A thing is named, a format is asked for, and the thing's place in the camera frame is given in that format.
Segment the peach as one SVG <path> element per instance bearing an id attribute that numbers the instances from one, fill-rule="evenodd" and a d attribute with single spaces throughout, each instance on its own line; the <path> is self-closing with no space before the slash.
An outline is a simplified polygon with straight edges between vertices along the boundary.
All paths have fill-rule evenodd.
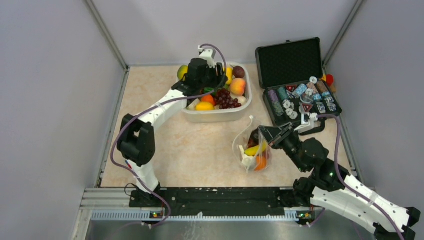
<path id="1" fill-rule="evenodd" d="M 235 96 L 243 96 L 245 94 L 247 82 L 243 78 L 234 78 L 229 85 L 229 91 Z"/>

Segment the dark purple plum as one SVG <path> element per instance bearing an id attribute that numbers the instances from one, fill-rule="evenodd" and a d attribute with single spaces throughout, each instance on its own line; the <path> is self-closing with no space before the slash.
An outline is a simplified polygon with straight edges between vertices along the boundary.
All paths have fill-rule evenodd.
<path id="1" fill-rule="evenodd" d="M 258 145 L 259 144 L 259 138 L 260 138 L 259 130 L 255 129 L 254 131 L 251 132 L 248 142 L 251 143 L 251 144 Z"/>

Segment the clear zip top bag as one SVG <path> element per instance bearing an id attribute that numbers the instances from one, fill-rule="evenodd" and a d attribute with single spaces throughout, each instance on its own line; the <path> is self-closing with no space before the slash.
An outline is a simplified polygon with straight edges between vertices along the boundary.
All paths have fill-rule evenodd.
<path id="1" fill-rule="evenodd" d="M 271 148 L 259 131 L 262 122 L 253 115 L 249 120 L 247 127 L 234 139 L 232 151 L 247 173 L 264 171 L 271 165 Z"/>

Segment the white peeled banana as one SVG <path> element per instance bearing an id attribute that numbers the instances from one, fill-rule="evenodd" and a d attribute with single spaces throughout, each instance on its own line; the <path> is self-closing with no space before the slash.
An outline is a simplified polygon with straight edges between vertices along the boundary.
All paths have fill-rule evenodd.
<path id="1" fill-rule="evenodd" d="M 241 164 L 245 167 L 246 171 L 250 171 L 255 165 L 256 160 L 253 156 L 248 156 L 245 154 L 245 149 L 242 145 L 238 146 L 238 150 L 241 157 Z"/>

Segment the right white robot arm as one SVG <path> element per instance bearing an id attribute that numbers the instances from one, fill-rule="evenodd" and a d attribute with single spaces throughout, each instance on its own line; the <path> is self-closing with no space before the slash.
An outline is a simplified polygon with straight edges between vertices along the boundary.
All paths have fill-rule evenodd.
<path id="1" fill-rule="evenodd" d="M 280 127 L 259 126 L 260 136 L 275 150 L 283 150 L 302 173 L 292 193 L 284 197 L 287 206 L 310 205 L 334 212 L 372 233 L 377 240 L 413 240 L 412 230 L 421 216 L 415 207 L 401 207 L 365 186 L 346 168 L 328 157 L 316 138 L 300 140 L 291 123 Z"/>

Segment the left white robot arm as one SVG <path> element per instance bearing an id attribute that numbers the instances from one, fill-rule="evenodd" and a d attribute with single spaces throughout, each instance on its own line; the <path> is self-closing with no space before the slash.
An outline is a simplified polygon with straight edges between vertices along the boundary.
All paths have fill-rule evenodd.
<path id="1" fill-rule="evenodd" d="M 121 122 L 110 156 L 118 150 L 127 163 L 123 168 L 137 180 L 141 200 L 149 207 L 160 202 L 159 181 L 150 161 L 156 151 L 155 132 L 173 115 L 185 109 L 191 100 L 202 98 L 223 87 L 227 81 L 227 63 L 197 57 L 188 64 L 187 73 L 157 103 L 137 114 L 127 114 Z"/>

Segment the green leafy vegetable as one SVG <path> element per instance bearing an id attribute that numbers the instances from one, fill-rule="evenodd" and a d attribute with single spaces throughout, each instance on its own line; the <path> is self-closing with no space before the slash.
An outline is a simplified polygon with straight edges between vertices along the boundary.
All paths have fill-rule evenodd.
<path id="1" fill-rule="evenodd" d="M 205 88 L 202 90 L 202 92 L 203 92 L 203 94 L 213 95 L 213 94 L 215 94 L 216 89 L 215 89 L 215 88 L 213 88 L 213 87 L 205 87 Z"/>

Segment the small orange tangerine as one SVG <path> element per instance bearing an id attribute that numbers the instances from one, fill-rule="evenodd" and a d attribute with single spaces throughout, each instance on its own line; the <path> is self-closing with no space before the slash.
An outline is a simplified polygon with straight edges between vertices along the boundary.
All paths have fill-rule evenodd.
<path id="1" fill-rule="evenodd" d="M 213 106 L 216 105 L 215 99 L 211 94 L 205 95 L 200 99 L 202 102 L 208 102 L 212 104 Z"/>

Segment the green yellow mango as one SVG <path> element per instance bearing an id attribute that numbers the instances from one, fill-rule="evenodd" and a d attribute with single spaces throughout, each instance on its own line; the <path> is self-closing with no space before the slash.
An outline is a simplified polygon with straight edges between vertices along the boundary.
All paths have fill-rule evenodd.
<path id="1" fill-rule="evenodd" d="M 180 66 L 178 71 L 177 71 L 178 80 L 179 81 L 183 80 L 187 73 L 188 73 L 188 66 L 187 65 Z"/>

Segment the yellow lemon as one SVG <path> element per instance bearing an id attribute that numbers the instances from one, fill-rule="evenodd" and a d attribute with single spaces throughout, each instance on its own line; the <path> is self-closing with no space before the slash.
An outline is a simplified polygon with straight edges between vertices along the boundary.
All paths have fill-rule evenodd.
<path id="1" fill-rule="evenodd" d="M 195 106 L 196 111 L 213 111 L 215 106 L 207 101 L 201 101 Z"/>

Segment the dark purple passion fruit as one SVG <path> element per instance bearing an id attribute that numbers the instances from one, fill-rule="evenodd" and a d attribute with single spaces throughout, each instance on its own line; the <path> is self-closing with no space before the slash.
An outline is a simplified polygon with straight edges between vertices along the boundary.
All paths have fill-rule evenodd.
<path id="1" fill-rule="evenodd" d="M 246 72 L 243 67 L 237 65 L 233 67 L 232 74 L 235 78 L 243 79 L 246 75 Z"/>

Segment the white bok choy stalk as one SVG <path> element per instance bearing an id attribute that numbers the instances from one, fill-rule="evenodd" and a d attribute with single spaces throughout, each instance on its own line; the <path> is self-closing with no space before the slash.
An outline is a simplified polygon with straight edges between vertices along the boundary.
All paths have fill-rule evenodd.
<path id="1" fill-rule="evenodd" d="M 244 106 L 247 103 L 247 101 L 248 101 L 248 99 L 245 96 L 237 96 L 236 99 L 237 99 L 237 102 L 241 106 Z"/>

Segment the white plastic fruit basket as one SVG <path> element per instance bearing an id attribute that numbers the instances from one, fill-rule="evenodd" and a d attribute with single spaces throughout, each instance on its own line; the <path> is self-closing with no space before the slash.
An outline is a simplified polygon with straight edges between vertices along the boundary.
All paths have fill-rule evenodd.
<path id="1" fill-rule="evenodd" d="M 249 72 L 245 65 L 238 62 L 228 62 L 227 65 L 231 67 L 241 67 L 245 71 L 245 93 L 244 97 L 245 101 L 242 101 L 242 106 L 237 108 L 230 109 L 216 109 L 216 110 L 208 110 L 208 111 L 196 111 L 189 110 L 184 108 L 181 110 L 183 116 L 191 123 L 218 123 L 218 122 L 232 122 L 240 120 L 245 113 L 247 113 L 247 109 L 249 105 L 253 101 L 253 93 L 252 93 L 252 84 Z"/>

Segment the black poker chip case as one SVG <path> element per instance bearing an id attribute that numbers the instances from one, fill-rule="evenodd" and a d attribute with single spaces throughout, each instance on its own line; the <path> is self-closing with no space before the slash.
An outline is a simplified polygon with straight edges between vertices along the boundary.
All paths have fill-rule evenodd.
<path id="1" fill-rule="evenodd" d="M 342 113 L 334 93 L 321 77 L 326 74 L 318 37 L 261 46 L 255 50 L 262 99 L 274 126 L 299 126 L 302 113 Z"/>

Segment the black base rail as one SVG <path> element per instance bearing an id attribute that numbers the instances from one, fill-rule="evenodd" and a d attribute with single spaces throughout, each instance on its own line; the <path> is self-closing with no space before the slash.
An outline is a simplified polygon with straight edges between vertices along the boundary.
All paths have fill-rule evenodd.
<path id="1" fill-rule="evenodd" d="M 201 216 L 219 220 L 287 219 L 298 224 L 311 223 L 314 207 L 295 201 L 286 187 L 168 187 L 156 195 L 133 190 L 129 207 L 151 208 L 149 220 L 159 220 L 170 210 L 170 219 Z"/>

